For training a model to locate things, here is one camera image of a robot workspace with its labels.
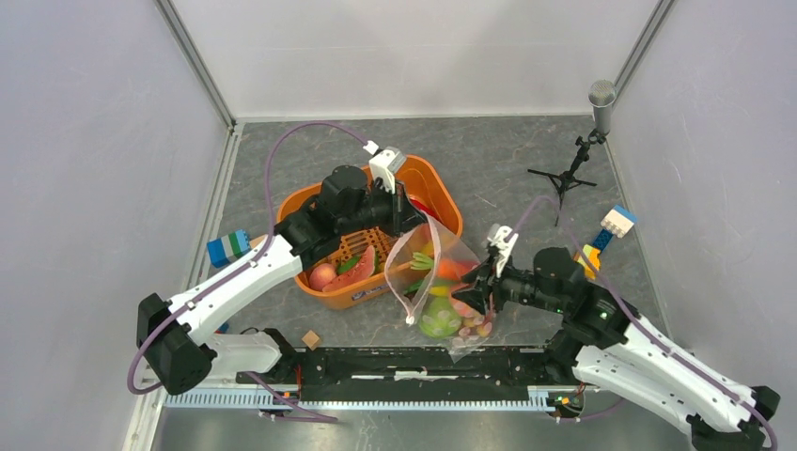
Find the orange carrot green top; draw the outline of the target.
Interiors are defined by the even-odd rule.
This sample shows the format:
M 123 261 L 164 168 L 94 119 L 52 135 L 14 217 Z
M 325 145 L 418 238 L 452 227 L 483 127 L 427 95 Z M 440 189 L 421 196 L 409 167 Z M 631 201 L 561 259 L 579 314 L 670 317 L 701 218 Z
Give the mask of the orange carrot green top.
M 415 271 L 430 271 L 438 278 L 459 281 L 477 265 L 477 261 L 455 260 L 448 257 L 441 257 L 436 261 L 432 256 L 413 252 L 410 267 Z

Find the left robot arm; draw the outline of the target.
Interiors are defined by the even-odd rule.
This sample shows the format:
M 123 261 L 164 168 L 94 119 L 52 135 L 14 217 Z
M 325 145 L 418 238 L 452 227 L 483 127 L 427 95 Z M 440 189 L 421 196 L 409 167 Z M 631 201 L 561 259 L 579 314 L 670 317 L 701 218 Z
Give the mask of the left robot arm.
M 402 182 L 389 187 L 381 178 L 368 179 L 361 168 L 341 165 L 244 257 L 168 300 L 152 293 L 140 302 L 129 390 L 146 392 L 134 382 L 140 362 L 170 395 L 193 389 L 213 373 L 254 372 L 272 382 L 287 381 L 295 358 L 284 339 L 265 332 L 218 334 L 218 328 L 271 288 L 337 251 L 343 237 L 373 228 L 400 237 L 427 221 Z

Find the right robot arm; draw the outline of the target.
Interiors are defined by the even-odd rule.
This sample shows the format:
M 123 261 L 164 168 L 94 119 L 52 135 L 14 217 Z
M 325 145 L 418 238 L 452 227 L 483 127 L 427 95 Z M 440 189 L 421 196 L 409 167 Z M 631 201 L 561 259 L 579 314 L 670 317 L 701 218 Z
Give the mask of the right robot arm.
M 584 383 L 645 408 L 689 437 L 695 450 L 775 450 L 770 425 L 780 396 L 719 374 L 680 348 L 629 303 L 590 282 L 567 249 L 536 253 L 530 270 L 498 254 L 463 278 L 454 299 L 480 313 L 505 303 L 560 315 L 561 328 L 543 353 L 545 376 Z

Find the red cherry bunch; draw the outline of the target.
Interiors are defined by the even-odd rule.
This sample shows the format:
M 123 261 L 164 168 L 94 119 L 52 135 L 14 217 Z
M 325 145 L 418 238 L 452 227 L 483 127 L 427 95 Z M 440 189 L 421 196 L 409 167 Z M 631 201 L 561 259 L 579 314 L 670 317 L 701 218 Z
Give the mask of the red cherry bunch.
M 486 338 L 492 333 L 495 316 L 492 310 L 481 314 L 464 302 L 451 299 L 450 303 L 461 319 L 458 337 L 463 339 Z

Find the green round fruit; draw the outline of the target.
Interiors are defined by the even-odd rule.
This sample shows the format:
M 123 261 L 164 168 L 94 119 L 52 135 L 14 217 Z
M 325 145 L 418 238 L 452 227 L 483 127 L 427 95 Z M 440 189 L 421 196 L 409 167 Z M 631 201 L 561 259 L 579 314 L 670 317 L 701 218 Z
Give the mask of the green round fruit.
M 418 321 L 420 331 L 432 338 L 446 338 L 461 327 L 461 316 L 454 310 L 448 298 L 434 297 L 427 302 Z

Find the clear zip top bag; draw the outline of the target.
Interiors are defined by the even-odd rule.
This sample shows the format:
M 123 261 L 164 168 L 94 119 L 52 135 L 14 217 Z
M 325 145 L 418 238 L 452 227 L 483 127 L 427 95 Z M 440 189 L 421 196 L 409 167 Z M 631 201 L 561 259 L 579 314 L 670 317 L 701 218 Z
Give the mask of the clear zip top bag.
M 479 265 L 476 254 L 457 235 L 434 217 L 427 218 L 426 224 L 416 227 L 396 240 L 383 265 L 385 282 L 402 305 L 405 322 L 414 326 L 421 334 L 423 333 L 418 327 L 418 321 L 427 302 L 434 297 L 448 298 L 449 301 L 453 299 L 451 292 L 462 286 L 462 278 L 459 281 L 449 281 L 435 277 L 430 271 L 412 270 L 410 265 L 413 252 L 432 256 L 436 261 L 441 257 L 448 257 L 455 260 L 477 261 Z M 458 362 L 483 345 L 488 337 L 463 339 L 458 337 L 456 332 L 446 338 L 430 338 L 447 350 L 453 362 Z

